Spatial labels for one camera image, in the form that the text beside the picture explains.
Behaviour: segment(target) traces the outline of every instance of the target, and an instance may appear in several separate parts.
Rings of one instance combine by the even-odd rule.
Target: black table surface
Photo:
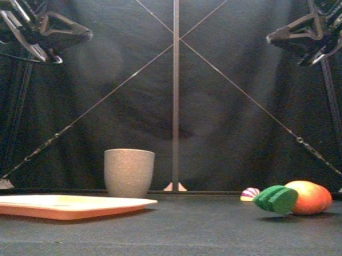
[[[238,195],[150,194],[158,204],[78,221],[0,215],[0,256],[342,255],[342,201],[278,215]]]

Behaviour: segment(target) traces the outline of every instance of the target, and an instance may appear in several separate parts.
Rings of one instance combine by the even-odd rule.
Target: toy fruit
[[[333,204],[329,190],[305,180],[289,182],[285,186],[266,188],[253,199],[264,210],[280,214],[313,215],[324,212]]]
[[[292,181],[285,185],[298,192],[298,199],[293,208],[293,213],[298,215],[312,215],[324,212],[333,203],[332,194],[321,185],[305,181]]]

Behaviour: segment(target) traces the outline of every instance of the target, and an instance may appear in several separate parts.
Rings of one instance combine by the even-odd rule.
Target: gray cup
[[[105,184],[113,197],[145,198],[154,175],[155,153],[130,148],[105,151]]]

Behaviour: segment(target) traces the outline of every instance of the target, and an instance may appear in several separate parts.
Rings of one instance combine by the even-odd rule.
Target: black backdrop
[[[163,189],[175,170],[174,100],[179,181],[189,190],[265,188],[294,179],[333,191],[342,187],[341,177],[229,81],[341,167],[321,66],[300,68],[298,59],[265,39],[309,13],[308,1],[223,2],[181,0],[181,37],[190,33],[179,45],[179,96],[166,28],[173,30],[173,0],[50,2],[52,11],[94,31],[94,39],[64,51],[62,66],[0,60],[3,174],[121,88],[14,173],[16,187],[105,188],[105,150],[139,148],[157,153],[151,189]],[[2,46],[2,51],[19,49]]]

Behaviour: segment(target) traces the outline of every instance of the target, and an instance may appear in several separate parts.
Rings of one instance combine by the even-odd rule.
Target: orange
[[[305,180],[292,181],[285,186],[296,189],[298,192],[298,199],[293,208],[294,214],[318,214],[330,207],[333,198],[324,186]]]

